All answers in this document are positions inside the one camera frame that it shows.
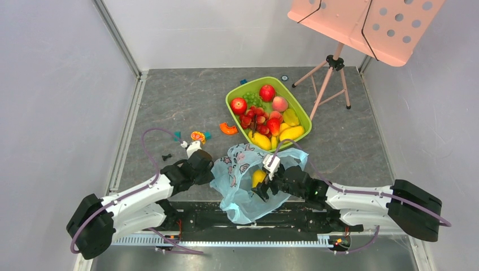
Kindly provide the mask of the yellow fake pear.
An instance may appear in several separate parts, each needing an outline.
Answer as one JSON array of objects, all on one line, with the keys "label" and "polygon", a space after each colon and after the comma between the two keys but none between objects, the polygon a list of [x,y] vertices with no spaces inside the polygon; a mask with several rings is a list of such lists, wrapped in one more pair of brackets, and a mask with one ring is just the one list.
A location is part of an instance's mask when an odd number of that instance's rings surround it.
[{"label": "yellow fake pear", "polygon": [[262,169],[257,169],[253,174],[252,174],[252,184],[251,188],[256,188],[260,183],[263,183],[265,178],[267,177],[267,174],[265,171]]}]

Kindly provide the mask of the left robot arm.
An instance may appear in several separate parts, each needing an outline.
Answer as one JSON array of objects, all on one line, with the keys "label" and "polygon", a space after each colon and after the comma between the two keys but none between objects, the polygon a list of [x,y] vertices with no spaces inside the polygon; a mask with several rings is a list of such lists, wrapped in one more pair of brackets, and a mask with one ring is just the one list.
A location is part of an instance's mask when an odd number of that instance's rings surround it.
[{"label": "left robot arm", "polygon": [[71,251],[91,260],[118,239],[138,231],[178,229],[180,215],[168,199],[194,185],[210,183],[213,165],[210,154],[196,150],[128,190],[103,198],[86,196],[66,226]]}]

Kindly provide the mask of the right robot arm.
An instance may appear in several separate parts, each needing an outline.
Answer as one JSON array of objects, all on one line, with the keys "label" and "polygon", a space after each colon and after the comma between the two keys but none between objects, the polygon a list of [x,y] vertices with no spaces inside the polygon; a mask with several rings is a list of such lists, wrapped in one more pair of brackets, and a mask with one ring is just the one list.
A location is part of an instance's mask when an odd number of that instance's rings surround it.
[{"label": "right robot arm", "polygon": [[280,166],[272,177],[265,176],[251,191],[264,202],[285,193],[304,200],[306,206],[325,210],[332,231],[367,226],[400,229],[422,241],[436,242],[442,201],[407,180],[391,186],[342,186],[312,178],[299,166]]}]

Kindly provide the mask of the red fake strawberries bunch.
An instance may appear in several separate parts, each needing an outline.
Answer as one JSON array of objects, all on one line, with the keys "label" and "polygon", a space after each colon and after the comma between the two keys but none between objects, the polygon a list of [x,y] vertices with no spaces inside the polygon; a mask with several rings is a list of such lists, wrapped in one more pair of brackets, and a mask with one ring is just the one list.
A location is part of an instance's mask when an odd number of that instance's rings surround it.
[{"label": "red fake strawberries bunch", "polygon": [[262,107],[251,106],[243,114],[240,114],[238,119],[243,130],[249,129],[252,132],[258,132],[267,137],[271,136],[270,129],[266,125],[269,113]]}]

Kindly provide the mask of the red fake wax apple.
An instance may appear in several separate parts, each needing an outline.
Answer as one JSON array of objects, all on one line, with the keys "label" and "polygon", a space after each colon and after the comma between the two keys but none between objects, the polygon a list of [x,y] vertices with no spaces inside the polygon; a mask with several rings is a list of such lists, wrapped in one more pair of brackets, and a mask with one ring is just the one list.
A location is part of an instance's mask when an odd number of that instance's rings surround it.
[{"label": "red fake wax apple", "polygon": [[269,119],[266,122],[266,126],[271,132],[272,136],[275,136],[278,133],[280,122],[277,119]]}]

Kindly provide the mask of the light blue plastic bag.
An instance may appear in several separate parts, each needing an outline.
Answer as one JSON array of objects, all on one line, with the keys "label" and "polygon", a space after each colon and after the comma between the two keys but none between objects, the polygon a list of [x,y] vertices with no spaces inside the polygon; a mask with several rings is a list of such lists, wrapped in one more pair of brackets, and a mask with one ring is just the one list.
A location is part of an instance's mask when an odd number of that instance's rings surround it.
[{"label": "light blue plastic bag", "polygon": [[234,224],[250,224],[271,213],[285,203],[291,195],[268,192],[269,201],[262,201],[251,191],[252,174],[262,169],[263,159],[269,152],[250,143],[240,143],[230,147],[227,154],[214,162],[214,179],[210,186],[218,191],[223,199],[220,209]]}]

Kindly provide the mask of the yellow fake starfruit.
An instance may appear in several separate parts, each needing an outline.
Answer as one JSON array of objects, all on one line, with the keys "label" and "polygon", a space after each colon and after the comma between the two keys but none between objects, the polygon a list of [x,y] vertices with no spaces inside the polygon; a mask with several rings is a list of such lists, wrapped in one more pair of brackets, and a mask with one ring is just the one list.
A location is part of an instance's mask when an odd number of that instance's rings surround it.
[{"label": "yellow fake starfruit", "polygon": [[298,126],[300,125],[299,118],[296,112],[292,108],[288,108],[282,113],[284,123],[289,126]]}]

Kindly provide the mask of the yellow fake lemon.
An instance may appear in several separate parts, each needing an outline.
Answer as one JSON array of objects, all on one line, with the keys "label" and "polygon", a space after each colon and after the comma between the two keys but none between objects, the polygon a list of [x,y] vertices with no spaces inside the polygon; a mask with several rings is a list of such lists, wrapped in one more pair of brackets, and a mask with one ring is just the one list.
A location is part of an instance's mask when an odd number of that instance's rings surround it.
[{"label": "yellow fake lemon", "polygon": [[252,144],[258,146],[262,150],[269,151],[272,149],[271,141],[266,135],[260,134],[259,132],[249,131],[247,136]]}]

